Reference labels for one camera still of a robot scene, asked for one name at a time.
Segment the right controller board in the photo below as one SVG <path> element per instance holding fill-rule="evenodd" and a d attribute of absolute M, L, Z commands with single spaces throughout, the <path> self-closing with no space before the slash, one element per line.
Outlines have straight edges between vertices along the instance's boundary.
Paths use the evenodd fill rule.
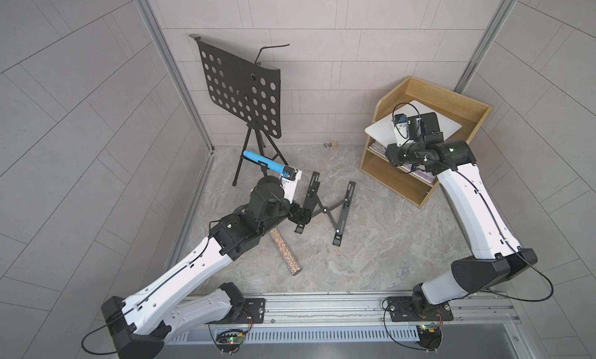
<path fill-rule="evenodd" d="M 416 326 L 418 332 L 418 345 L 426 351 L 437 351 L 442 344 L 442 330 L 436 325 Z"/>

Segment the silver laptop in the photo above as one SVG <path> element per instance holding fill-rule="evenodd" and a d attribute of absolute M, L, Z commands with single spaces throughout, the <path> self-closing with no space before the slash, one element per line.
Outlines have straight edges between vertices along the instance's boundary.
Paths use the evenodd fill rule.
<path fill-rule="evenodd" d="M 436 111 L 430 109 L 426 105 L 423 105 L 419 101 L 410 101 L 409 104 L 416 107 L 416 109 L 419 110 L 421 116 L 425 116 L 428 113 L 435 114 L 437 116 L 439 131 L 443 133 L 443 137 L 445 140 L 451 137 L 455 132 L 457 132 L 461 128 L 461 125 L 459 123 L 456 123 L 448 117 L 440 113 L 437 113 Z M 417 112 L 410 105 L 402 105 L 399 109 L 397 109 L 397 111 L 394 112 L 394 114 L 398 115 L 400 113 L 403 113 L 408 117 L 417 116 Z M 365 133 L 384 147 L 387 147 L 391 143 L 404 143 L 405 138 L 403 138 L 403 136 L 406 136 L 407 134 L 405 130 L 402 131 L 402 134 L 394 132 L 392 112 L 389 112 L 388 115 L 381 118 L 379 121 L 375 122 L 371 126 L 366 127 Z"/>

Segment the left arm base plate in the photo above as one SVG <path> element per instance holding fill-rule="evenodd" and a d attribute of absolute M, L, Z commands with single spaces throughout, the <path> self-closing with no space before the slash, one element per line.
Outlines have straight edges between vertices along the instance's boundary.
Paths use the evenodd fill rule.
<path fill-rule="evenodd" d="M 261 324 L 264 321 L 265 308 L 265 298 L 247 298 L 234 313 L 232 323 L 246 325 L 251 321 L 254 324 Z"/>

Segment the left controller board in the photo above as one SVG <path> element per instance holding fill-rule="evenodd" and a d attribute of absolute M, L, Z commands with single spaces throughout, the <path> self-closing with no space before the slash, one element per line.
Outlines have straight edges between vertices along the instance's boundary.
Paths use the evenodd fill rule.
<path fill-rule="evenodd" d="M 224 330 L 215 338 L 216 348 L 221 353 L 234 354 L 245 342 L 246 336 L 246 332 L 240 329 Z"/>

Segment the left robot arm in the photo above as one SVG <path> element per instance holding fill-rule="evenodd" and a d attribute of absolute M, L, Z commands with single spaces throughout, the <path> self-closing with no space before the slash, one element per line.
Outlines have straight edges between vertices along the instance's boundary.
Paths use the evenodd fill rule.
<path fill-rule="evenodd" d="M 208 323 L 235 323 L 245 297 L 233 283 L 211 294 L 184 299 L 208 278 L 259 245 L 285 219 L 302 219 L 293 196 L 301 178 L 266 176 L 251 191 L 248 204 L 215 222 L 202 242 L 161 277 L 139 292 L 113 296 L 102 304 L 107 329 L 120 358 L 154 358 L 169 340 Z"/>

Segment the purple cat sketchbook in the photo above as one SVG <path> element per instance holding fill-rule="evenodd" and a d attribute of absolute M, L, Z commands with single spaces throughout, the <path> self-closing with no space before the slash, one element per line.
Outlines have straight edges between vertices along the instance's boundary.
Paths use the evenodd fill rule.
<path fill-rule="evenodd" d="M 389 160 L 385 156 L 386 147 L 383 146 L 381 143 L 374 141 L 368 147 L 367 151 L 373 153 L 375 156 L 381 158 L 382 160 L 389 162 Z M 427 172 L 425 170 L 421 170 L 416 168 L 412 171 L 412 166 L 410 164 L 406 164 L 405 166 L 396 167 L 398 171 L 403 174 L 409 174 L 412 177 L 416 177 L 418 180 L 425 182 L 426 184 L 433 185 L 435 183 L 436 177 Z"/>

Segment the black folding laptop stand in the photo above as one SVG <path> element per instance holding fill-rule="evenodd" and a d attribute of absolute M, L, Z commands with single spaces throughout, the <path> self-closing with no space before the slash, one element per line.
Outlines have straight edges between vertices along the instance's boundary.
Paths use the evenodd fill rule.
<path fill-rule="evenodd" d="M 318 190 L 321 186 L 319 177 L 320 173 L 315 171 L 310 178 L 307 194 L 302 206 L 304 218 L 296 224 L 296 229 L 294 232 L 302 234 L 306 225 L 314 217 L 320 214 L 325 214 L 334 227 L 334 238 L 332 244 L 335 247 L 340 247 L 349 216 L 349 210 L 352 207 L 352 199 L 355 193 L 356 183 L 354 181 L 350 181 L 348 183 L 344 198 L 331 206 L 327 206 L 322 203 L 318 195 Z"/>

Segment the black perforated music stand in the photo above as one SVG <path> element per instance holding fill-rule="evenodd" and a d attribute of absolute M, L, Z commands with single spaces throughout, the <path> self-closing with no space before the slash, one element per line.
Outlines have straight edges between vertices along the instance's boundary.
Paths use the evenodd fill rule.
<path fill-rule="evenodd" d="M 282 137 L 281 70 L 228 53 L 197 34 L 189 37 L 198 46 L 212 102 L 247 126 L 243 149 L 254 137 L 261 155 L 268 144 L 274 151 L 271 159 L 288 164 L 276 145 Z"/>

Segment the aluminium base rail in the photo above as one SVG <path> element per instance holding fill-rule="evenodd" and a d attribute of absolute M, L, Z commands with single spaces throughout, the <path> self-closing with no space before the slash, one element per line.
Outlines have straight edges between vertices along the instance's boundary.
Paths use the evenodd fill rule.
<path fill-rule="evenodd" d="M 471 340 L 489 343 L 503 340 L 517 343 L 519 319 L 512 303 L 498 296 L 471 297 L 448 303 L 454 320 L 449 322 L 392 322 L 385 309 L 389 297 L 400 293 L 363 292 L 332 294 L 269 294 L 246 298 L 265 298 L 261 324 L 208 323 L 186 331 L 167 343 L 206 342 L 215 344 L 224 330 L 246 332 L 248 345 L 259 343 L 352 343 L 389 342 L 418 345 L 416 326 L 436 325 L 442 330 L 442 344 L 455 336 L 455 329 L 469 328 Z"/>

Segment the glass tube of beads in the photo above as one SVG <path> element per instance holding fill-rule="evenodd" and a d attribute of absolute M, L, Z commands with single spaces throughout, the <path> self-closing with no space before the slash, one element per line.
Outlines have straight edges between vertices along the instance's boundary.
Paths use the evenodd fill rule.
<path fill-rule="evenodd" d="M 276 247 L 284 259 L 288 269 L 290 270 L 291 275 L 298 275 L 302 271 L 302 267 L 293 255 L 290 247 L 287 245 L 287 242 L 282 238 L 282 234 L 280 233 L 279 229 L 277 227 L 273 228 L 270 230 L 269 234 L 273 242 L 276 244 Z"/>

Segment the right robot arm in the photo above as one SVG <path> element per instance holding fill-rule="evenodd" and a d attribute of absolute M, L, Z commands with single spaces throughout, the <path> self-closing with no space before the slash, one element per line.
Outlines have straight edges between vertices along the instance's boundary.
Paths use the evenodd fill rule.
<path fill-rule="evenodd" d="M 393 113 L 391 118 L 396 141 L 388 144 L 386 158 L 395 168 L 423 167 L 437 178 L 472 252 L 453 261 L 444 274 L 414 287 L 416 313 L 488 289 L 534 267 L 535 251 L 524 248 L 507 230 L 469 145 L 463 140 L 445 141 L 434 114 Z"/>

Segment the controller board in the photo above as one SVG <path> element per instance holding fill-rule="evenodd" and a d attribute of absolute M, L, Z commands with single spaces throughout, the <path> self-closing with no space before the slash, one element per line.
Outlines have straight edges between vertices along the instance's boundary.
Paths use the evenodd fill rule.
<path fill-rule="evenodd" d="M 437 351 L 442 344 L 442 330 L 436 325 L 416 326 L 418 332 L 418 345 L 426 351 Z"/>
<path fill-rule="evenodd" d="M 246 336 L 246 332 L 240 329 L 224 330 L 215 338 L 216 348 L 221 353 L 234 354 L 245 342 Z"/>

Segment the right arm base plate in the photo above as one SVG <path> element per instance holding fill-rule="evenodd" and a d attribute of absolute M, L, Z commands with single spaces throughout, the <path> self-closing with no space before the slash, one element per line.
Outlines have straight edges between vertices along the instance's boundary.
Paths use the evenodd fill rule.
<path fill-rule="evenodd" d="M 385 309 L 392 322 L 431 322 L 441 323 L 454 320 L 453 311 L 448 303 L 429 305 L 417 303 L 411 297 L 389 297 Z"/>

